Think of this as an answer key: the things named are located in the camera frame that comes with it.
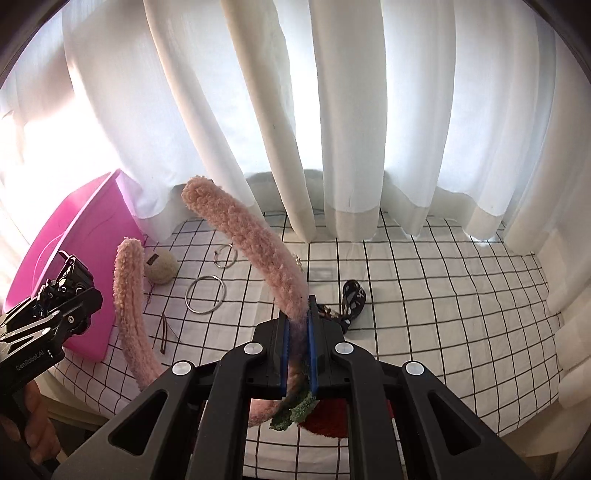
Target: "pink bin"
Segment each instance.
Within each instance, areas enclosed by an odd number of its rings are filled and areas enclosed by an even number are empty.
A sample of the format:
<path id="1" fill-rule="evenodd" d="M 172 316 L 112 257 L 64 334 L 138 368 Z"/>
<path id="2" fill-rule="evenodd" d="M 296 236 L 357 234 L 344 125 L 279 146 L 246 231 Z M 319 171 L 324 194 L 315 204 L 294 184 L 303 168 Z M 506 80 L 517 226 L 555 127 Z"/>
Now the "pink bin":
<path id="1" fill-rule="evenodd" d="M 105 357 L 115 323 L 113 271 L 117 246 L 125 237 L 143 239 L 117 186 L 118 176 L 116 170 L 94 179 L 60 203 L 29 247 L 4 304 L 7 311 L 35 295 L 47 279 L 56 278 L 64 265 L 59 250 L 77 256 L 94 276 L 103 306 L 92 316 L 90 328 L 64 345 L 95 362 Z"/>

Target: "pink fuzzy tail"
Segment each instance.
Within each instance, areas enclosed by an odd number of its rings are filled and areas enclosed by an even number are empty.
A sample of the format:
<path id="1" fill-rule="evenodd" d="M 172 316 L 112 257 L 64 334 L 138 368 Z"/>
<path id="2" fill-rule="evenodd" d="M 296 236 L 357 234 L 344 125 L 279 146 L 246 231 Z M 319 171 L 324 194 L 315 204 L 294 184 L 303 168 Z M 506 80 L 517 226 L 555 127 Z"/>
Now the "pink fuzzy tail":
<path id="1" fill-rule="evenodd" d="M 113 297 L 123 355 L 139 389 L 143 390 L 163 371 L 148 343 L 142 318 L 144 249 L 139 240 L 126 238 L 117 249 Z"/>
<path id="2" fill-rule="evenodd" d="M 290 319 L 290 351 L 306 350 L 308 285 L 295 259 L 266 223 L 205 177 L 195 177 L 183 190 L 183 200 L 210 225 L 225 233 L 265 277 L 275 303 Z"/>

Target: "white curtain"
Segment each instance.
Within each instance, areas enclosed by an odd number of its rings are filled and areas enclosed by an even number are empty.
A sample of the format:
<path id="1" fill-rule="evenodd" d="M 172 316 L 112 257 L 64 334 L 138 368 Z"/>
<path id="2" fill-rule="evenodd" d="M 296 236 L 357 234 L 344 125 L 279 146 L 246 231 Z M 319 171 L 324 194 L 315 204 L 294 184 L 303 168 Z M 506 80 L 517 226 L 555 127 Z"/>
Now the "white curtain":
<path id="1" fill-rule="evenodd" d="M 572 403 L 591 396 L 590 125 L 589 82 L 522 0 L 71 0 L 0 89 L 2 273 L 115 168 L 156 240 L 197 174 L 305 241 L 314 208 L 354 241 L 380 208 L 412 235 L 428 213 L 478 239 L 504 220 L 548 307 L 579 297 L 557 336 Z"/>

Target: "finger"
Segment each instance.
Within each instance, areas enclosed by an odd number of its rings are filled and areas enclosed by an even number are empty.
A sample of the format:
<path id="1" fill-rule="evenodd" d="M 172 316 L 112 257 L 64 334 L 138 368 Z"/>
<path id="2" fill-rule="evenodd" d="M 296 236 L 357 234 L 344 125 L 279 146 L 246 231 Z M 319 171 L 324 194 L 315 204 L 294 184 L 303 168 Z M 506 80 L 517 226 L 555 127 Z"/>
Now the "finger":
<path id="1" fill-rule="evenodd" d="M 13 442 L 18 442 L 21 439 L 21 432 L 18 431 L 17 424 L 12 420 L 0 415 L 0 424 L 4 427 L 4 431 L 6 432 L 6 435 L 8 435 L 8 438 Z"/>
<path id="2" fill-rule="evenodd" d="M 37 409 L 29 416 L 25 427 L 25 439 L 29 447 L 35 448 L 37 446 L 43 437 L 48 422 L 47 407 L 43 402 L 40 402 L 37 404 Z"/>
<path id="3" fill-rule="evenodd" d="M 53 444 L 51 446 L 50 458 L 57 457 L 57 454 L 60 452 L 61 452 L 60 439 L 57 438 L 57 434 L 55 434 L 53 437 Z"/>
<path id="4" fill-rule="evenodd" d="M 41 403 L 41 392 L 34 380 L 31 380 L 24 388 L 25 406 L 31 413 L 38 409 Z"/>
<path id="5" fill-rule="evenodd" d="M 31 460 L 40 465 L 47 459 L 53 458 L 52 454 L 56 449 L 56 431 L 49 420 L 43 431 L 43 437 L 35 448 L 31 449 Z"/>

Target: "fuzzy ball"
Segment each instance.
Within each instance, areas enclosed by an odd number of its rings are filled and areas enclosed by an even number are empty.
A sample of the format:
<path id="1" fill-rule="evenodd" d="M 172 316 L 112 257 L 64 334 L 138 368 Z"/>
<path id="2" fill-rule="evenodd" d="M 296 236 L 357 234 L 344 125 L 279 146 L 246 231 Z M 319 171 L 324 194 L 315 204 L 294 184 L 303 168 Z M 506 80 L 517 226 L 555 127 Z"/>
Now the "fuzzy ball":
<path id="1" fill-rule="evenodd" d="M 158 247 L 154 252 L 146 252 L 144 273 L 150 283 L 162 285 L 168 283 L 178 273 L 180 264 L 167 249 Z"/>

